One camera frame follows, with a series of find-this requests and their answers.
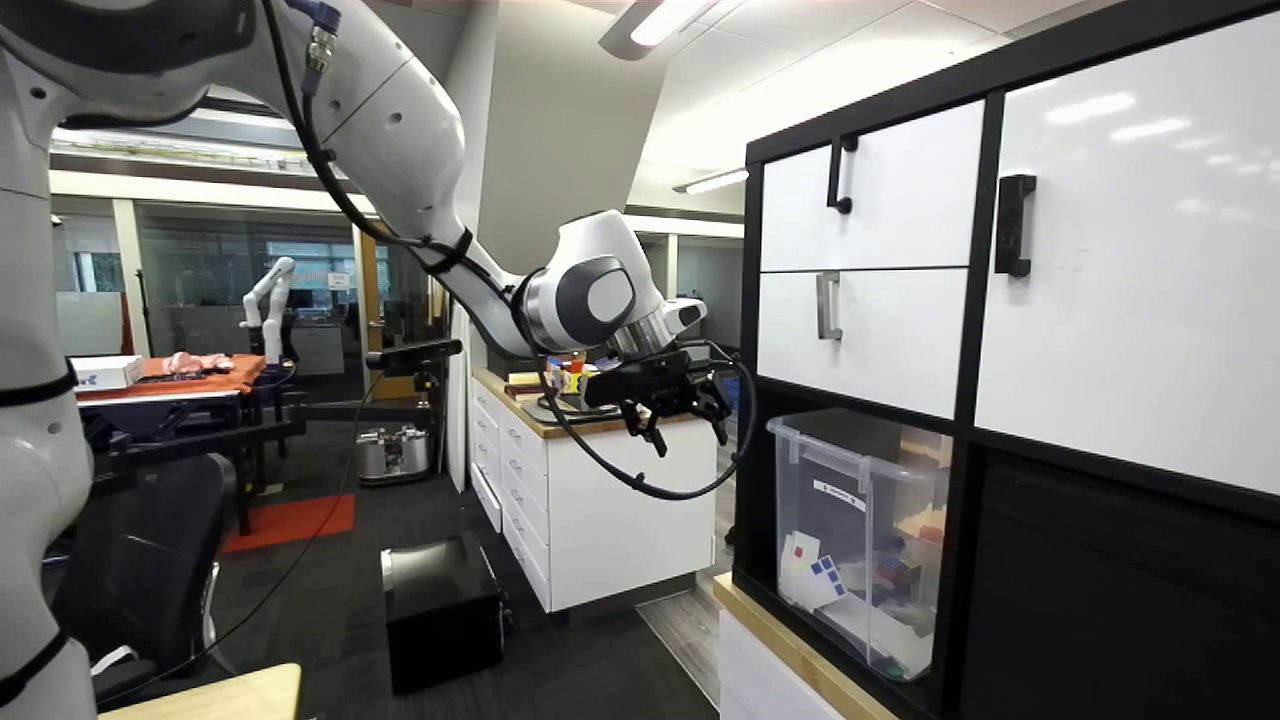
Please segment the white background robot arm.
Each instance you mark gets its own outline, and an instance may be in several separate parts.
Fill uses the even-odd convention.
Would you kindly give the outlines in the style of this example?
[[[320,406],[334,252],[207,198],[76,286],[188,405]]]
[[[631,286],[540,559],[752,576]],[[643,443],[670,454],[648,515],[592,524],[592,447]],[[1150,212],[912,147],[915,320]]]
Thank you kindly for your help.
[[[289,286],[290,286],[290,260],[281,257],[245,294],[245,332],[256,332],[263,343],[263,359],[281,362],[282,359],[282,307],[289,307]]]

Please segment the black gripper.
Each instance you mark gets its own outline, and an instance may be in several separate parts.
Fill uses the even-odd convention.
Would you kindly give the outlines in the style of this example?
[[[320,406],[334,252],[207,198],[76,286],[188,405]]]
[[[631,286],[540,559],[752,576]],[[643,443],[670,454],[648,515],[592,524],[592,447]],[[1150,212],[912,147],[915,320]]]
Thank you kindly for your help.
[[[689,352],[622,355],[585,384],[585,399],[622,406],[622,428],[655,454],[668,454],[655,411],[695,411],[711,425],[715,439],[726,439],[731,405],[715,389],[711,372],[711,359],[692,359]]]

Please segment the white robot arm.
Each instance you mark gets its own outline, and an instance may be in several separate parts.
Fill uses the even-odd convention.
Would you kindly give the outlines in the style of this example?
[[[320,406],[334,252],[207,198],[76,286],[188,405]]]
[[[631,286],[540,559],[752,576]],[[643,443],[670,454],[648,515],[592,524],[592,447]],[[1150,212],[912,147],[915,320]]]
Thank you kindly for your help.
[[[38,586],[90,447],[51,284],[51,135],[170,122],[214,87],[289,114],[346,219],[406,247],[503,355],[660,369],[707,307],[670,299],[618,212],[503,270],[457,207],[465,114],[365,0],[0,0],[0,720],[96,720],[90,658]]]

